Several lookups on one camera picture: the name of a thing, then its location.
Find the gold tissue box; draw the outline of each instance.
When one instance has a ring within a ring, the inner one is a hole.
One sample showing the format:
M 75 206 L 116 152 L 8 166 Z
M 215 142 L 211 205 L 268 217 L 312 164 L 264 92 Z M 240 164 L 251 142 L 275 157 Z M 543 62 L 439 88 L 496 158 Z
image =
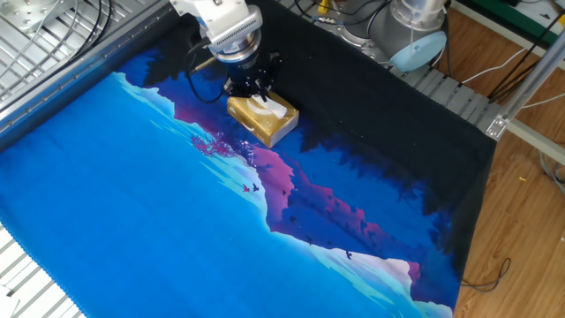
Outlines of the gold tissue box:
M 255 137 L 271 148 L 298 124 L 298 110 L 281 96 L 268 92 L 266 105 L 260 97 L 228 98 L 228 112 Z

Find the blue fabric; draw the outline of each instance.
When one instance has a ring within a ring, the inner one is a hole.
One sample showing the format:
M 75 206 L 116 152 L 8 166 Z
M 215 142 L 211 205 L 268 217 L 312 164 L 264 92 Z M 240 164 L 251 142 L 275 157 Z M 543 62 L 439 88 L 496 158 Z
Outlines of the blue fabric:
M 225 98 L 145 87 L 162 54 L 0 154 L 0 221 L 88 317 L 452 316 L 452 208 L 425 213 L 426 182 L 304 115 L 265 148 Z

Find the metal frame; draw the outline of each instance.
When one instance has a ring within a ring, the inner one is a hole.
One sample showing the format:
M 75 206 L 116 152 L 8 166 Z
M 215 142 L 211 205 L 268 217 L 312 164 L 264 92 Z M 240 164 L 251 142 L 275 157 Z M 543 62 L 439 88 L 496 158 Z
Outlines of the metal frame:
M 140 1 L 142 0 L 130 0 L 138 4 Z M 101 80 L 111 72 L 113 67 L 119 65 L 118 61 L 132 52 L 134 46 L 130 44 L 136 42 L 140 35 L 146 34 L 158 21 L 172 25 L 178 19 L 167 0 L 143 3 L 136 14 L 124 17 L 124 23 L 116 24 L 101 44 L 79 61 L 59 71 L 66 63 L 66 59 L 60 60 L 0 103 L 0 151 L 60 110 L 65 104 L 62 100 L 70 101 L 72 97 L 84 92 L 87 89 L 84 78 L 94 76 Z M 170 18 L 163 21 L 165 15 Z
M 513 132 L 535 148 L 546 153 L 554 160 L 565 164 L 565 149 L 550 141 L 539 132 L 531 129 L 524 123 L 514 119 L 518 111 L 531 99 L 549 75 L 559 67 L 565 58 L 565 32 L 562 32 L 547 53 L 539 60 L 533 71 L 526 77 L 524 83 L 512 95 L 504 112 L 488 127 L 487 133 L 499 139 L 506 129 Z

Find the metal grid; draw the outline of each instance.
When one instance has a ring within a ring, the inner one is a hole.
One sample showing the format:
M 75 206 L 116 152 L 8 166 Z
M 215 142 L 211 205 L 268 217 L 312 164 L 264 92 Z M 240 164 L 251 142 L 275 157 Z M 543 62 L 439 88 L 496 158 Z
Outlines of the metal grid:
M 12 318 L 79 318 L 84 315 L 0 224 L 0 285 L 19 300 Z
M 279 0 L 278 2 L 304 19 L 311 21 L 300 13 L 294 0 Z M 300 0 L 298 3 L 306 13 L 312 16 L 320 16 L 318 7 L 313 4 L 312 0 Z M 338 19 L 339 14 L 339 12 L 328 11 L 328 13 L 324 15 Z M 398 70 L 388 62 L 387 57 L 385 57 L 372 41 L 360 41 L 352 37 L 343 26 L 334 26 L 320 22 L 315 22 L 314 24 L 357 47 L 365 55 L 392 72 L 396 77 L 416 88 L 420 93 L 430 97 L 441 106 L 456 113 L 457 116 L 475 125 L 481 132 L 492 137 L 490 134 L 486 133 L 486 131 L 490 124 L 496 119 L 496 116 L 501 113 L 501 107 L 499 105 L 488 103 L 488 99 L 483 95 L 476 94 L 472 89 L 432 67 L 423 66 L 416 71 L 407 73 Z
M 108 17 L 107 1 L 102 0 L 103 18 L 95 34 L 101 32 L 105 19 Z M 128 18 L 143 11 L 148 4 L 155 2 L 157 0 L 113 0 L 110 30 L 120 27 Z M 34 87 L 35 83 L 40 82 L 42 77 L 48 76 L 49 72 L 63 66 L 84 43 L 98 16 L 99 1 L 79 0 L 78 3 L 77 19 L 74 25 L 72 21 L 77 10 L 75 5 L 42 27 L 27 49 L 26 45 L 33 39 L 34 34 L 21 32 L 5 19 L 0 19 L 0 30 L 2 30 L 0 34 L 0 74 L 12 64 L 18 52 L 25 49 L 8 72 L 0 78 L 0 102 L 9 102 L 26 93 Z

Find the black cable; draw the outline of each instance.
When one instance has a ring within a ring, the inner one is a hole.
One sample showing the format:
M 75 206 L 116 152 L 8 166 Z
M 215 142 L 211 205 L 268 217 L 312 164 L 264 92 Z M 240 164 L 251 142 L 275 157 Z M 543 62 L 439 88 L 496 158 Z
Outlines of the black cable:
M 451 50 L 449 49 L 449 19 L 447 14 L 445 15 L 445 21 L 443 22 L 443 26 L 444 26 L 443 31 L 445 32 L 445 36 L 446 36 L 445 50 L 446 50 L 446 55 L 448 56 L 448 75 L 449 77 L 453 77 L 451 73 Z
M 561 13 L 559 13 L 557 15 L 557 17 L 551 22 L 551 24 L 548 27 L 546 27 L 544 32 L 542 32 L 542 34 L 538 37 L 538 39 L 531 45 L 528 52 L 520 59 L 520 61 L 514 66 L 514 68 L 512 68 L 512 70 L 510 70 L 510 72 L 504 77 L 504 79 L 502 79 L 502 81 L 493 89 L 491 94 L 488 95 L 488 97 L 487 97 L 488 99 L 492 99 L 494 95 L 496 95 L 497 93 L 500 93 L 501 86 L 505 84 L 505 82 L 510 78 L 510 76 L 512 76 L 512 74 L 514 74 L 514 72 L 518 69 L 518 67 L 520 67 L 520 65 L 532 53 L 532 51 L 534 49 L 536 49 L 536 47 L 541 43 L 541 41 L 544 39 L 546 34 L 549 32 L 549 30 L 555 25 L 555 23 L 557 23 L 557 21 L 559 21 L 561 16 L 563 16 L 563 14 L 565 14 L 565 9 L 563 9 L 561 11 Z
M 354 16 L 354 15 L 356 15 L 357 13 L 359 13 L 359 11 L 361 11 L 361 9 L 365 8 L 368 4 L 372 4 L 373 2 L 376 2 L 376 1 L 377 1 L 377 0 L 369 0 L 369 1 L 365 2 L 364 4 L 361 4 L 361 6 L 359 6 L 353 13 L 348 13 L 348 12 L 345 12 L 345 11 L 341 11 L 341 10 L 337 10 L 337 9 L 328 7 L 328 6 L 323 5 L 323 4 L 319 4 L 319 3 L 316 2 L 316 0 L 312 0 L 312 3 L 313 3 L 314 5 L 318 5 L 318 6 L 321 7 L 321 8 L 326 8 L 326 9 L 328 9 L 328 10 L 330 10 L 330 11 L 335 11 L 335 12 L 339 12 L 339 13 L 341 13 L 341 14 L 345 14 L 345 15 L 349 15 L 349 16 Z
M 526 69 L 518 73 L 510 82 L 503 85 L 498 93 L 496 93 L 488 103 L 496 102 L 497 100 L 503 100 L 506 96 L 510 93 L 516 91 L 519 86 L 525 81 L 526 76 L 531 72 L 531 70 L 538 64 L 538 62 L 534 62 L 530 64 Z
M 92 37 L 94 36 L 94 34 L 96 33 L 96 29 L 98 28 L 98 26 L 100 25 L 100 21 L 102 20 L 102 0 L 98 0 L 98 17 L 96 18 L 96 21 L 94 23 L 94 26 L 92 27 L 92 30 L 90 30 L 90 34 L 88 35 L 87 39 L 84 41 L 84 43 L 82 43 L 82 45 L 80 46 L 80 48 L 77 50 L 77 52 L 75 53 L 74 57 L 72 57 L 71 61 L 73 61 L 75 58 L 79 57 L 82 54 L 82 51 L 84 49 L 86 49 L 87 45 L 89 45 L 90 43 L 90 39 L 92 39 Z
M 109 22 L 111 21 L 111 18 L 112 18 L 112 1 L 113 0 L 108 0 L 108 18 L 106 19 L 106 22 L 104 23 L 104 26 L 102 27 L 100 34 L 98 34 L 98 36 L 96 37 L 96 40 L 94 40 L 94 42 L 92 43 L 93 47 L 96 46 L 96 44 L 98 44 L 100 42 L 100 40 L 102 39 L 104 34 L 106 34 L 106 31 L 108 30 Z
M 509 257 L 506 260 L 504 260 L 504 262 L 502 263 L 502 266 L 501 266 L 501 271 L 498 274 L 498 278 L 496 278 L 492 282 L 485 283 L 485 284 L 471 284 L 467 280 L 463 279 L 462 282 L 461 282 L 461 286 L 472 288 L 477 292 L 492 292 L 496 288 L 496 286 L 498 286 L 498 283 L 501 281 L 501 279 L 509 272 L 511 262 L 512 262 L 512 260 Z
M 383 4 L 379 5 L 373 12 L 371 12 L 369 15 L 367 15 L 365 18 L 361 19 L 360 21 L 357 22 L 352 22 L 352 23 L 335 23 L 335 22 L 330 22 L 330 20 L 335 20 L 333 18 L 324 18 L 324 17 L 313 17 L 310 14 L 306 13 L 306 11 L 304 11 L 304 9 L 302 9 L 302 7 L 300 6 L 300 4 L 298 3 L 299 0 L 294 0 L 294 5 L 298 8 L 298 10 L 300 11 L 300 13 L 302 13 L 302 15 L 306 16 L 307 18 L 310 18 L 312 20 L 315 20 L 317 22 L 320 23 L 325 23 L 325 24 L 329 24 L 329 25 L 334 25 L 334 26 L 355 26 L 361 23 L 366 22 L 367 20 L 369 20 L 370 18 L 372 18 L 375 14 L 379 14 L 379 12 L 386 7 L 388 4 L 390 4 L 390 0 L 384 2 Z
M 194 93 L 194 95 L 196 96 L 196 98 L 198 98 L 203 103 L 217 102 L 223 96 L 223 86 L 222 86 L 222 91 L 220 92 L 220 94 L 216 98 L 212 99 L 211 101 L 207 101 L 204 98 L 202 98 L 202 96 L 200 96 L 200 94 L 198 94 L 198 92 L 196 91 L 196 87 L 194 86 L 194 83 L 192 83 L 191 72 L 192 72 L 192 68 L 194 67 L 194 63 L 196 62 L 196 56 L 197 56 L 197 53 L 198 53 L 197 50 L 203 49 L 208 44 L 210 44 L 210 39 L 208 39 L 207 37 L 200 40 L 198 43 L 196 43 L 194 45 L 194 47 L 192 47 L 191 49 L 188 50 L 188 53 L 186 53 L 185 61 L 184 61 L 185 65 L 186 65 L 185 76 L 188 79 L 188 84 L 191 86 L 191 90 Z M 186 61 L 188 60 L 188 57 L 190 57 L 190 56 L 192 56 L 192 60 L 189 64 L 187 64 Z

